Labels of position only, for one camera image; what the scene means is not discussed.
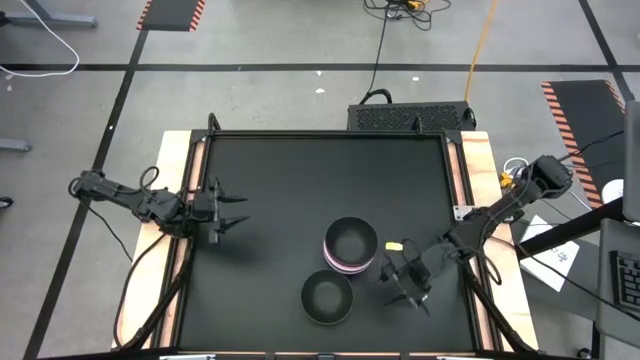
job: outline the yellow cable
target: yellow cable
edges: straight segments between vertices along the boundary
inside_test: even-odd
[[[478,55],[480,55],[480,50],[484,45],[484,39],[487,37],[487,33],[489,33],[489,27],[491,26],[491,21],[493,20],[493,14],[495,14],[497,7],[498,7],[498,0],[493,0],[493,3],[491,3],[491,9],[489,9],[489,15],[487,15],[487,19],[484,21],[484,26],[482,28],[482,35],[480,35],[480,40],[478,40],[478,45],[476,45],[476,53],[473,54],[473,61],[471,61],[471,69],[469,69],[469,77],[467,77],[467,87],[464,90],[464,100],[466,102],[469,102],[469,90],[471,89],[471,78],[473,77],[473,70],[476,67],[476,61],[478,61]]]

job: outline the wooden edge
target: wooden edge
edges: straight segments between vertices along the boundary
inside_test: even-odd
[[[156,166],[160,169],[158,179],[153,188],[167,187],[169,191],[177,192],[182,186],[185,162],[189,152],[191,131],[166,131],[162,137],[162,145]],[[154,223],[142,224],[138,235],[138,242],[134,259],[145,251],[162,233]],[[117,319],[118,338],[122,344],[129,341],[136,331],[144,324],[153,311],[160,297],[164,269],[169,254],[171,238],[163,239],[140,261],[136,271],[131,275],[127,296],[122,306],[120,317]]]
[[[462,132],[462,147],[475,205],[489,206],[502,198],[489,136],[482,131]],[[513,244],[511,229],[506,224],[499,225],[493,236]],[[502,286],[491,282],[491,291],[496,305],[522,340],[537,349],[538,341],[515,250],[489,239],[485,243],[484,251],[502,275]],[[511,351],[504,337],[502,337],[502,346],[505,351]]]
[[[460,171],[460,163],[458,162],[458,150],[453,142],[447,144],[449,159],[451,163],[451,173],[453,175],[453,186],[456,190],[456,200],[459,205],[467,205],[465,198],[464,185],[462,184],[462,172]],[[473,273],[478,276],[478,263],[475,259],[470,261]],[[489,328],[489,316],[487,310],[482,305],[478,296],[473,295],[476,313],[478,314],[478,324],[480,326],[480,338],[482,340],[482,348],[485,350],[493,350],[493,341],[491,340],[491,329]]]
[[[189,191],[198,189],[198,179],[200,178],[200,171],[202,171],[202,157],[204,155],[204,142],[200,141],[196,144],[195,154],[192,160],[192,170],[191,177],[189,178]],[[193,199],[193,194],[189,193],[187,195],[188,200]],[[180,239],[180,243],[178,243],[178,249],[176,251],[176,260],[173,266],[173,277],[175,277],[180,271],[180,267],[182,266],[182,262],[184,260],[184,253],[187,249],[187,239]],[[173,337],[173,330],[176,317],[176,309],[178,306],[178,297],[180,295],[180,291],[176,293],[176,295],[171,300],[171,304],[167,308],[167,312],[164,315],[164,322],[162,326],[162,334],[160,336],[160,347],[169,347],[171,346],[171,338]]]

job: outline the cable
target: cable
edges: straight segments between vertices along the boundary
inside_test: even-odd
[[[541,199],[541,200],[542,200],[542,202],[543,202],[543,203],[545,203],[545,204],[549,205],[549,207],[550,207],[550,208],[552,208],[553,210],[555,210],[558,214],[560,214],[560,215],[564,216],[564,217],[565,217],[565,218],[567,218],[568,220],[573,220],[573,218],[572,218],[571,216],[569,216],[569,215],[567,215],[567,214],[563,213],[562,211],[560,211],[560,209],[558,209],[557,207],[555,207],[555,206],[551,205],[551,203],[550,203],[550,202],[548,202],[547,200],[545,200],[545,199]]]
[[[623,160],[612,160],[612,161],[605,161],[603,163],[600,163],[598,165],[593,165],[593,166],[586,166],[586,165],[580,165],[580,164],[564,164],[564,163],[562,165],[568,166],[568,167],[571,167],[571,168],[583,168],[583,169],[593,170],[593,169],[605,167],[605,166],[608,166],[608,165],[620,164],[622,162],[623,162]]]
[[[151,245],[149,245],[149,247],[146,248],[140,254],[140,256],[136,258],[136,261],[133,262],[133,265],[131,265],[131,269],[129,269],[129,272],[127,273],[127,278],[124,281],[124,289],[122,290],[122,295],[120,296],[120,302],[118,303],[118,309],[116,310],[116,320],[113,323],[113,341],[116,343],[117,348],[122,347],[122,343],[120,342],[120,339],[118,337],[118,320],[120,319],[120,312],[122,311],[124,300],[127,297],[127,289],[129,288],[129,281],[131,280],[131,275],[135,271],[136,267],[138,267],[140,260],[142,260],[145,255],[147,255],[151,250],[153,250],[153,248],[155,248],[160,243],[160,241],[164,239],[165,236],[167,236],[167,234],[162,234],[153,243],[151,243]]]
[[[611,139],[613,139],[614,137],[620,135],[624,133],[624,131],[620,130],[620,131],[616,131],[613,134],[609,134],[607,136],[601,137],[598,140],[594,140],[590,143],[588,143],[587,145],[583,146],[582,148],[580,148],[578,151],[572,152],[572,153],[568,153],[567,155],[561,157],[560,159],[558,159],[559,161],[564,161],[567,160],[569,157],[574,156],[574,155],[580,155],[582,154],[585,150],[587,150],[589,147],[591,147],[592,145],[596,145],[596,144],[602,144],[603,142],[607,142]]]
[[[640,321],[640,317],[638,317],[638,316],[636,316],[636,315],[632,314],[631,312],[628,312],[628,311],[626,311],[626,310],[624,310],[624,309],[621,309],[621,308],[619,308],[619,307],[615,306],[615,304],[613,304],[612,302],[610,302],[610,301],[608,301],[608,300],[605,300],[605,299],[601,298],[600,296],[598,296],[597,294],[593,293],[592,291],[590,291],[589,289],[585,288],[584,286],[582,286],[582,285],[580,285],[580,284],[578,284],[578,283],[574,282],[573,280],[569,279],[567,276],[563,275],[561,272],[559,272],[558,270],[554,269],[552,266],[549,266],[549,265],[545,264],[544,262],[542,262],[542,261],[540,261],[540,260],[536,259],[536,257],[535,257],[535,256],[532,256],[529,252],[527,252],[527,250],[525,250],[525,249],[522,247],[522,245],[520,245],[520,244],[515,244],[515,245],[513,245],[513,244],[509,243],[508,241],[503,240],[503,239],[500,239],[500,238],[497,238],[497,237],[495,237],[495,236],[493,236],[493,235],[492,235],[490,238],[491,238],[491,239],[495,239],[495,240],[497,240],[498,242],[500,242],[500,243],[502,243],[502,244],[506,244],[506,245],[510,246],[512,249],[515,249],[515,248],[516,248],[516,246],[517,246],[517,247],[518,247],[518,249],[520,249],[520,251],[522,251],[522,253],[523,253],[523,254],[525,254],[527,257],[532,258],[532,259],[533,259],[535,262],[537,262],[538,264],[540,264],[540,265],[542,265],[542,266],[546,267],[547,269],[549,269],[549,270],[553,271],[556,275],[560,276],[561,278],[563,278],[564,280],[566,280],[566,281],[567,281],[568,283],[570,283],[571,285],[573,285],[573,286],[577,287],[578,289],[580,289],[580,290],[582,290],[582,291],[586,292],[587,294],[591,295],[592,297],[594,297],[594,298],[595,298],[595,299],[597,299],[598,301],[600,301],[600,302],[602,302],[602,303],[604,303],[604,304],[606,304],[606,305],[611,306],[612,308],[614,308],[614,309],[618,310],[619,312],[621,312],[621,313],[623,313],[623,314],[627,315],[628,317],[630,317],[630,318],[632,318],[632,319],[634,319],[634,320],[636,320],[636,321]]]
[[[27,77],[27,78],[43,78],[43,77],[48,77],[48,76],[63,76],[63,75],[69,75],[72,72],[74,72],[76,70],[76,68],[78,67],[78,65],[80,64],[80,56],[78,55],[78,53],[69,45],[67,44],[64,40],[62,40],[60,38],[60,36],[58,36],[56,33],[54,33],[51,29],[49,29],[49,27],[47,26],[47,24],[45,24],[44,21],[42,21],[42,19],[40,18],[40,15],[38,15],[37,12],[35,12],[31,6],[29,6],[24,0],[20,0],[20,2],[22,3],[22,5],[24,5],[27,10],[29,10],[33,16],[36,17],[36,19],[38,19],[38,21],[40,21],[40,24],[42,24],[42,26],[44,26],[45,29],[47,29],[47,31],[53,35],[56,39],[58,39],[58,41],[60,41],[62,43],[62,45],[66,46],[67,49],[69,49],[73,55],[76,57],[76,63],[71,67],[71,69],[64,71],[64,72],[59,72],[59,73],[45,73],[45,74],[24,74],[24,73],[17,73],[11,70],[8,70],[6,68],[4,68],[2,65],[0,65],[0,70],[9,73],[11,75],[14,76],[19,76],[19,77]]]
[[[502,165],[502,171],[507,172],[507,164],[509,164],[512,161],[522,161],[524,163],[524,165],[515,166],[514,169],[520,168],[522,166],[529,166],[529,161],[527,161],[527,159],[519,156],[514,156],[512,158],[507,159],[507,161],[504,162],[504,164]]]
[[[376,55],[376,64],[373,66],[373,77],[371,78],[371,85],[369,85],[369,90],[367,90],[367,94],[371,92],[373,89],[373,83],[376,81],[376,73],[378,72],[378,63],[380,62],[380,53],[382,52],[382,42],[384,41],[384,33],[387,29],[387,15],[389,14],[389,4],[386,6],[386,10],[384,12],[384,21],[382,22],[382,34],[380,35],[380,44],[378,45],[378,55]]]
[[[495,15],[497,7],[498,0],[493,0],[493,2],[491,3],[491,9],[489,9],[489,14],[487,15],[487,19],[484,21],[484,26],[482,27],[482,35],[480,35],[480,40],[478,40],[478,45],[476,45],[476,52],[473,54],[471,68],[469,69],[469,76],[467,77],[467,86],[464,90],[464,101],[466,102],[469,102],[469,90],[471,89],[471,80],[473,78],[473,71],[476,68],[476,62],[478,61],[478,55],[480,55],[480,50],[482,49],[482,46],[484,46],[484,40],[489,33],[489,27],[491,26],[491,21],[493,21],[493,15]]]
[[[82,201],[80,201],[80,204],[84,205],[89,211],[93,213],[93,215],[97,216],[98,219],[102,220],[102,223],[104,223],[104,225],[107,227],[111,235],[113,235],[116,241],[120,244],[120,247],[122,247],[122,251],[124,251],[124,254],[127,256],[129,261],[133,261],[133,259],[131,258],[131,254],[129,254],[129,251],[127,251],[127,248],[124,246],[124,243],[122,242],[122,240],[120,240],[120,237],[118,237],[118,235],[116,235],[116,233],[113,231],[113,229],[111,228],[107,220],[102,215],[98,214],[97,211],[93,210],[91,206],[83,203]]]
[[[458,247],[455,248],[454,251],[460,251],[460,250],[469,250],[471,252],[473,252],[474,254],[476,254],[476,256],[478,256],[478,258],[484,259],[487,264],[489,264],[489,266],[493,269],[493,273],[491,273],[491,271],[488,272],[489,277],[491,278],[491,280],[493,280],[493,282],[495,282],[498,286],[502,285],[502,275],[500,275],[500,271],[498,270],[498,267],[496,266],[496,264],[493,262],[493,260],[491,260],[491,258],[489,258],[487,256],[487,254],[484,253],[484,250],[482,248],[480,249],[474,249],[471,247]]]
[[[446,5],[444,7],[427,10],[426,3],[428,1],[399,1],[399,0],[390,0],[387,1],[387,6],[389,6],[389,13],[385,14],[385,18],[394,21],[400,21],[404,19],[411,19],[413,24],[421,31],[429,31],[431,30],[431,22],[432,22],[432,14],[438,11],[443,11],[451,7],[451,1],[442,0]],[[410,8],[408,5],[415,6],[415,3],[419,3],[417,8]],[[379,20],[384,20],[383,17],[378,16],[371,12],[371,10],[383,10],[386,6],[378,6],[373,0],[363,0],[362,7],[364,11]],[[429,24],[428,27],[422,27],[419,24]]]
[[[587,205],[587,203],[585,203],[584,201],[582,201],[582,199],[580,199],[578,197],[578,195],[576,195],[576,193],[574,193],[573,191],[569,191],[569,194],[573,195],[573,197],[578,200],[580,202],[580,204],[582,204],[582,206],[584,206],[587,210],[591,211],[591,206]]]

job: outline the desk leg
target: desk leg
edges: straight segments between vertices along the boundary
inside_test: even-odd
[[[98,27],[98,20],[94,16],[50,13],[38,0],[25,0],[25,2],[50,27]],[[6,14],[6,18],[16,26],[41,26],[40,21],[30,12],[10,12]]]
[[[593,322],[591,327],[591,356],[596,356],[598,359],[600,357],[600,332],[596,328],[596,322]]]

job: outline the black table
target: black table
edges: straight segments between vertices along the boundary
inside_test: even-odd
[[[453,224],[453,188],[440,136],[385,138],[220,136],[206,175],[249,198],[223,216],[251,219],[211,249],[198,239],[178,345],[185,350],[267,352],[467,352],[473,334],[457,271],[438,278],[431,316],[375,284],[378,256],[352,277],[354,306],[335,326],[310,321],[300,289],[327,268],[322,239],[344,216],[368,221],[383,243],[409,237],[427,247]]]

